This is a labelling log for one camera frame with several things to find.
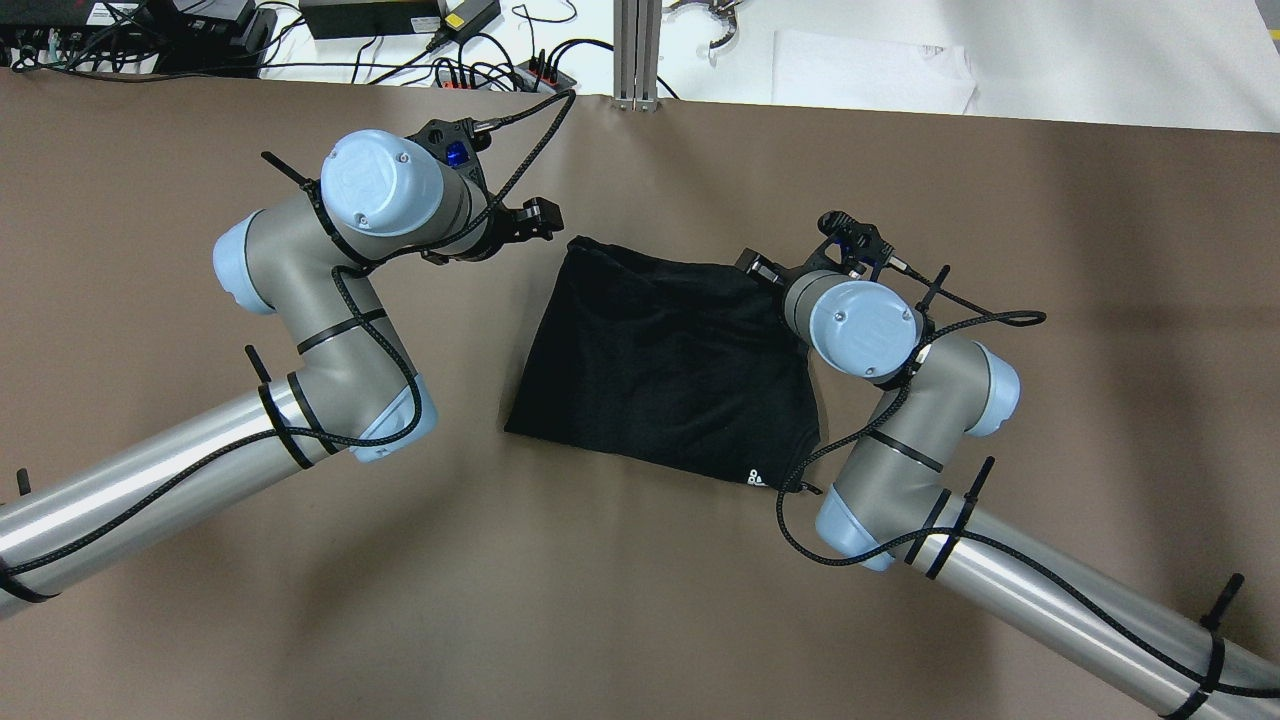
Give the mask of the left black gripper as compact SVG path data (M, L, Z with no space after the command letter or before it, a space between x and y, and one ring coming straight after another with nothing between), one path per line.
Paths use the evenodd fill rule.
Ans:
M498 254L506 245L554 238L564 229L561 206L534 197L518 208L506 205L506 192L492 191L479 154L492 145L497 120L430 120L410 141L449 167L463 182L462 206L448 222L447 234L410 245L404 251L444 265L451 261L479 263Z

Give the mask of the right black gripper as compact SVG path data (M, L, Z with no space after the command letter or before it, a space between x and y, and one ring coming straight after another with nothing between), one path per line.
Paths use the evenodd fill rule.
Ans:
M869 272L870 278L876 281L896 258L896 249L884 241L877 225L859 222L846 211L831 210L823 214L817 227L823 240L803 264L786 268L760 252L745 249L739 255L735 268L765 290L781 296L803 277L814 272L833 272L841 275L860 275Z

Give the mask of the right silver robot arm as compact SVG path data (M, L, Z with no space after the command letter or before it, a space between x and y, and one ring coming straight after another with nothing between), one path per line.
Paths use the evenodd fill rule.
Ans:
M1021 396L1015 368L970 329L1030 328L1046 314L982 307L947 287L950 266L927 275L845 211L817 228L820 242L795 266L745 249L736 268L823 364L881 398L861 428L780 482L783 539L829 568L918 571L1157 717L1275 719L1277 665L1222 634L1240 574L1185 618L987 511L996 457L964 492L946 484L960 443L1005 427Z

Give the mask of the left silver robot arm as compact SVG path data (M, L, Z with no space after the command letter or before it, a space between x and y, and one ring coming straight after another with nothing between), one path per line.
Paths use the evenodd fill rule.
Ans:
M300 366L261 372L248 393L4 506L3 616L334 454L371 462L430 433L435 405L370 277L410 254L475 263L562 229L553 202L508 209L509 186L488 188L477 155L504 126L356 131L317 178L276 161L297 192L225 232L212 265L241 307L282 320Z

